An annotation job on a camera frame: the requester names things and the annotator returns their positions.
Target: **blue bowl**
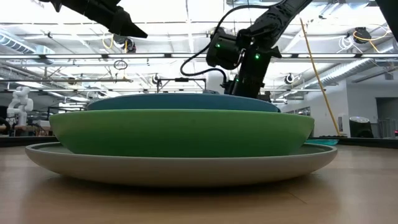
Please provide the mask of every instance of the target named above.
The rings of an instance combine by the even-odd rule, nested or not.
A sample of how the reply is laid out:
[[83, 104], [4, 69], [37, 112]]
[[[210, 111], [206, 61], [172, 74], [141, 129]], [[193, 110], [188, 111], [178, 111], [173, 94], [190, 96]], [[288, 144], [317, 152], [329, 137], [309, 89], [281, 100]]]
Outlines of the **blue bowl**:
[[119, 96], [99, 100], [88, 110], [128, 109], [204, 109], [279, 112], [278, 107], [262, 100], [240, 96], [195, 93], [156, 93]]

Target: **stacked dishes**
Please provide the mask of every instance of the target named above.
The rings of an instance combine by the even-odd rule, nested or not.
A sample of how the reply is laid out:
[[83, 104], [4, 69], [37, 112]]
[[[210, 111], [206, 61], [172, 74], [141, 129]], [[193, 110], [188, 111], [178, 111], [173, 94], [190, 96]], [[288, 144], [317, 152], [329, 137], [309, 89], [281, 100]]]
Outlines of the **stacked dishes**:
[[306, 116], [229, 95], [151, 94], [56, 114], [62, 143], [27, 147], [38, 165], [111, 184], [214, 187], [288, 179], [333, 160], [336, 149], [304, 144]]

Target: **table surface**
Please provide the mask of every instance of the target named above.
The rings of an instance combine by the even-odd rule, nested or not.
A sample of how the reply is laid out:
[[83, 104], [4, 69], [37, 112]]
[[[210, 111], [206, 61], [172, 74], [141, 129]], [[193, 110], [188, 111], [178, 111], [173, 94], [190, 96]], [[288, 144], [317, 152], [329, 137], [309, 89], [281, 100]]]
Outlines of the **table surface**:
[[310, 175], [213, 190], [143, 189], [61, 177], [0, 148], [0, 223], [394, 223], [398, 150], [339, 146]]

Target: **ceiling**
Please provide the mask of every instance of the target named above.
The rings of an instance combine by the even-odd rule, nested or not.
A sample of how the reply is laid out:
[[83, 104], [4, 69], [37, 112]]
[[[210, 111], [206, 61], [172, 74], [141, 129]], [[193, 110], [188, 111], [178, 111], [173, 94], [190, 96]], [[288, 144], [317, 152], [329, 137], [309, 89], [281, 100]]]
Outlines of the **ceiling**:
[[[131, 19], [142, 30], [148, 33], [147, 39], [134, 39], [137, 53], [194, 53], [210, 41], [208, 34], [217, 25], [220, 18], [232, 8], [232, 1], [225, 0], [121, 0], [120, 6], [129, 12]], [[367, 51], [373, 49], [370, 43], [351, 44], [344, 49], [342, 40], [348, 32], [352, 33], [355, 27], [366, 27], [375, 40], [377, 46], [392, 37], [386, 26], [378, 7], [368, 6], [368, 1], [361, 4], [342, 4], [319, 15], [327, 2], [318, 2], [309, 5], [301, 14], [307, 25], [307, 34], [313, 53], [343, 54], [350, 52]], [[264, 10], [243, 9], [232, 13], [223, 23], [223, 27], [230, 32], [237, 32], [246, 28], [259, 17]], [[30, 45], [43, 45], [55, 54], [106, 54], [124, 53], [123, 49], [113, 45], [110, 49], [112, 35], [107, 28], [99, 25], [86, 17], [63, 7], [56, 13], [51, 4], [41, 3], [38, 0], [12, 0], [4, 1], [0, 7], [0, 31], [6, 31], [20, 38]], [[307, 46], [301, 36], [302, 30], [299, 16], [288, 26], [278, 43], [283, 53], [307, 53]], [[2, 54], [19, 54], [15, 50], [0, 46]], [[25, 61], [7, 61], [24, 67]], [[68, 60], [55, 60], [53, 65], [38, 63], [34, 66], [25, 66], [39, 75], [44, 75], [45, 66], [48, 73], [53, 73], [52, 78], [92, 78], [108, 79], [128, 78], [133, 82], [100, 83], [98, 88], [142, 88], [153, 89], [152, 77], [158, 74], [161, 78], [181, 77], [179, 68], [183, 59], [164, 58], [162, 60], [134, 59], [125, 71], [113, 68], [114, 61], [77, 60], [76, 62], [95, 62], [95, 66], [69, 66], [63, 67], [62, 63]], [[317, 63], [319, 70], [327, 70], [335, 63]], [[189, 63], [187, 72], [198, 72], [208, 68], [205, 60]], [[278, 88], [284, 85], [284, 77], [292, 73], [303, 76], [303, 82], [314, 76], [312, 65], [306, 62], [274, 62], [270, 64], [264, 83], [269, 88]], [[66, 88], [82, 88], [80, 84]], [[200, 90], [204, 86], [196, 83], [169, 83], [167, 88], [191, 88]]]

